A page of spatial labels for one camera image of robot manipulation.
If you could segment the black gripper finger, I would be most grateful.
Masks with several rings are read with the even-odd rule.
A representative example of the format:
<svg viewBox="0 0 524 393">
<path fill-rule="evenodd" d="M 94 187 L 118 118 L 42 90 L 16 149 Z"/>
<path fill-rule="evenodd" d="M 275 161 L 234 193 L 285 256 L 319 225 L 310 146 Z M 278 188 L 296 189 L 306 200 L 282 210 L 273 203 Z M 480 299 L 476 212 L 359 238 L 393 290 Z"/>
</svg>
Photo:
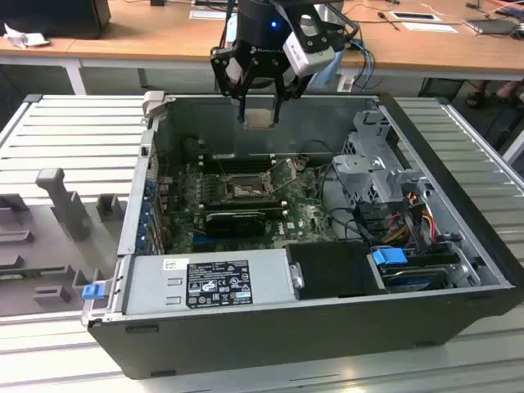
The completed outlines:
<svg viewBox="0 0 524 393">
<path fill-rule="evenodd" d="M 210 64 L 221 93 L 239 103 L 237 120 L 245 120 L 246 95 L 255 79 L 258 60 L 246 43 L 234 43 L 231 47 L 213 47 Z"/>
<path fill-rule="evenodd" d="M 288 85 L 285 85 L 283 74 L 288 69 L 278 61 L 273 61 L 273 81 L 275 85 L 275 98 L 273 106 L 273 122 L 278 123 L 282 104 L 291 99 L 302 96 L 309 85 L 312 75 L 296 76 Z"/>
</svg>

